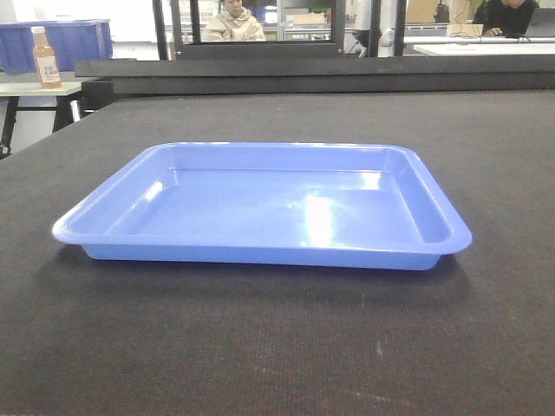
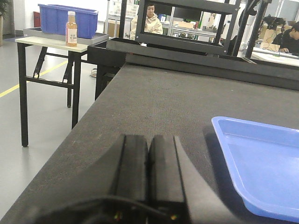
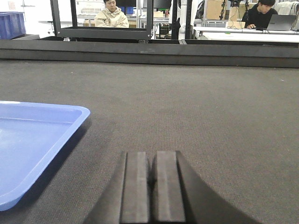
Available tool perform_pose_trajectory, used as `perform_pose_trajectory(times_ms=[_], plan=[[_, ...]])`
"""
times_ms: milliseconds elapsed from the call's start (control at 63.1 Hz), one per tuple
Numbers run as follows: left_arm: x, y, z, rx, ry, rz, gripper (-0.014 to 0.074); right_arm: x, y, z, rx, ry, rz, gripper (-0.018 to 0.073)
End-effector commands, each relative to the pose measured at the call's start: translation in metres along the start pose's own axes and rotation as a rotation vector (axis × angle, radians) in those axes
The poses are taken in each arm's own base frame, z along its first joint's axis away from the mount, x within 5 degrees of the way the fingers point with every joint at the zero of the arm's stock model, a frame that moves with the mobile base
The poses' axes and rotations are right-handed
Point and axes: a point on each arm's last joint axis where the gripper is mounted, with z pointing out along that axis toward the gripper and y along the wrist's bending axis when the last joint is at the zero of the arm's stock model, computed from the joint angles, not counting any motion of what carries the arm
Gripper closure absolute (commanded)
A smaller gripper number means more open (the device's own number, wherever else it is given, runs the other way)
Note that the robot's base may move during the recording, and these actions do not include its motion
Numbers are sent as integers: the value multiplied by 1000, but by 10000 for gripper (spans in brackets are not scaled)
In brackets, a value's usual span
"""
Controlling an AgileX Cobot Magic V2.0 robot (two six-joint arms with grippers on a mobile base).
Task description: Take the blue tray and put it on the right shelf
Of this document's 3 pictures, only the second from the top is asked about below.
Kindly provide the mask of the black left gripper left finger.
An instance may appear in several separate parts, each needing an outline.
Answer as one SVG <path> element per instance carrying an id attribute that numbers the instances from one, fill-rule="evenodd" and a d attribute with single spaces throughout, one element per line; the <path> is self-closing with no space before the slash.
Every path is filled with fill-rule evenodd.
<path id="1" fill-rule="evenodd" d="M 84 197 L 120 196 L 147 201 L 147 142 L 142 135 L 120 135 L 92 165 L 79 174 Z"/>

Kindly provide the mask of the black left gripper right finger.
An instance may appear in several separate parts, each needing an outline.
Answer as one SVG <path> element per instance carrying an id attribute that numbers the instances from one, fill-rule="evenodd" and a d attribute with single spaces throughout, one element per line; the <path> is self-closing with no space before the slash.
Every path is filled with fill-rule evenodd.
<path id="1" fill-rule="evenodd" d="M 230 216 L 178 137 L 156 135 L 149 150 L 150 203 L 169 216 Z"/>

